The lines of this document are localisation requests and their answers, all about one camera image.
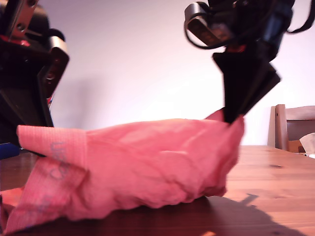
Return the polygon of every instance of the table surface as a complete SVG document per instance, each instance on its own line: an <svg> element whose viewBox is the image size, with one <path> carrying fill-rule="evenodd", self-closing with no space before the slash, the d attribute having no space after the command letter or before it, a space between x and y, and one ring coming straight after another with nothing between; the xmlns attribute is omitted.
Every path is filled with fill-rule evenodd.
<svg viewBox="0 0 315 236"><path fill-rule="evenodd" d="M1 161L1 189L22 186L35 157ZM241 147L223 198L116 211L103 220L60 219L17 235L315 236L315 159L272 147Z"/></svg>

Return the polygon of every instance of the fabric fold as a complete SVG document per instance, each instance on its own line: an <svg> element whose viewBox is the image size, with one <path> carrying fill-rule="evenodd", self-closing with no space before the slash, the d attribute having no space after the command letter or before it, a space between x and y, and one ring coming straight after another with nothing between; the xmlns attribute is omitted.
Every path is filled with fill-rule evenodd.
<svg viewBox="0 0 315 236"><path fill-rule="evenodd" d="M204 120L92 131L19 126L21 146L47 157L38 158L5 233L59 217L101 219L117 209L223 196L226 175L238 160L244 119L231 125L222 120L220 110Z"/></svg>

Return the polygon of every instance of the pink towel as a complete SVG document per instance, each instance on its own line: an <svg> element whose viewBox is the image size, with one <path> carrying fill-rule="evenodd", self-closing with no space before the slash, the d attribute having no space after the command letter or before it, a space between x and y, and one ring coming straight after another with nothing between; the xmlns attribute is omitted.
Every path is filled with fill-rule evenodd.
<svg viewBox="0 0 315 236"><path fill-rule="evenodd" d="M23 148L38 158L22 189L2 192L9 234L59 217L101 219L116 209L158 208L223 196L236 164L243 117L222 111L205 120L170 119L101 130L19 126Z"/></svg>

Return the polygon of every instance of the black camera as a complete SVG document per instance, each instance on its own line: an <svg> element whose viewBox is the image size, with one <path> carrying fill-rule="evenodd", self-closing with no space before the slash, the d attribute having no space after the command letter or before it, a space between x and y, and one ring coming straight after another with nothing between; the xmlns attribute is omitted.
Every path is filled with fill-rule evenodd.
<svg viewBox="0 0 315 236"><path fill-rule="evenodd" d="M291 24L294 0L209 0L185 10L186 29L208 46L249 45L261 40L269 60Z"/></svg>

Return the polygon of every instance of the crumpled fabric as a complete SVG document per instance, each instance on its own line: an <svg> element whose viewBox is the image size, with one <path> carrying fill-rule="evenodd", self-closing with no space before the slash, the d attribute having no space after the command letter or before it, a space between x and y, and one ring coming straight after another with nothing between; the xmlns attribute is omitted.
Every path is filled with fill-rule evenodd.
<svg viewBox="0 0 315 236"><path fill-rule="evenodd" d="M223 196L238 160L244 119L169 119L84 131L19 126L41 153L23 188L1 193L4 234L54 221L101 219L117 209L159 208Z"/></svg>

